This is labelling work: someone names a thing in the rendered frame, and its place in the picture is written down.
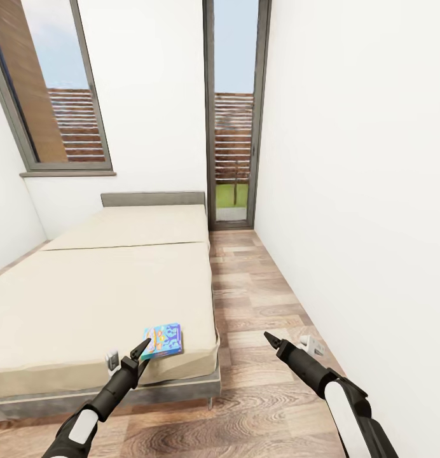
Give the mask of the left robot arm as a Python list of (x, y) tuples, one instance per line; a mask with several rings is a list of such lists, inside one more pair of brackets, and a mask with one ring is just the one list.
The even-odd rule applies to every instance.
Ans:
[(105, 353), (110, 381), (93, 399), (87, 400), (59, 428), (54, 442), (42, 458), (87, 458), (91, 442), (98, 430), (98, 421), (105, 422), (129, 390), (139, 384), (139, 378), (150, 359), (140, 360), (151, 338), (140, 343), (119, 364), (118, 348)]

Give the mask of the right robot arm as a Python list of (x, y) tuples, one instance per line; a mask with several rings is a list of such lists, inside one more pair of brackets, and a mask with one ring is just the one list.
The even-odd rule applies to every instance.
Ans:
[(265, 332), (265, 337), (278, 350), (276, 356), (326, 400), (346, 458), (399, 458), (379, 422), (372, 418), (368, 394), (313, 358), (314, 354), (324, 356), (325, 347), (317, 339), (302, 335), (301, 344), (295, 346), (270, 332)]

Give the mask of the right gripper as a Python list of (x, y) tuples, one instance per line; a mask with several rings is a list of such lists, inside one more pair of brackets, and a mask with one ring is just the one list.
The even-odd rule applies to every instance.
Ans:
[[(270, 332), (265, 332), (265, 337), (277, 351), (276, 356), (289, 365), (291, 370), (306, 384), (305, 373), (312, 363), (318, 363), (309, 353), (299, 349), (291, 342), (277, 338)], [(308, 384), (307, 384), (308, 385)]]

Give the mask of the board game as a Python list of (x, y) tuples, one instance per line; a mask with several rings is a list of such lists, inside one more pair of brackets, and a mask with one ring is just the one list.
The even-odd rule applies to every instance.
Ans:
[(181, 323), (168, 324), (153, 328), (145, 328), (143, 341), (151, 338), (140, 360), (168, 356), (180, 353), (181, 349)]

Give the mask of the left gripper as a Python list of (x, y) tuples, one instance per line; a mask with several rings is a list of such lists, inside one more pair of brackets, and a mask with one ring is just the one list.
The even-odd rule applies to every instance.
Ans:
[(121, 360), (121, 368), (118, 373), (113, 378), (110, 378), (110, 381), (104, 387), (105, 390), (115, 396), (118, 404), (131, 388), (135, 390), (138, 386), (139, 378), (150, 362), (150, 359), (141, 361), (140, 358), (151, 341), (151, 338), (146, 339), (130, 352), (130, 358), (125, 356)]

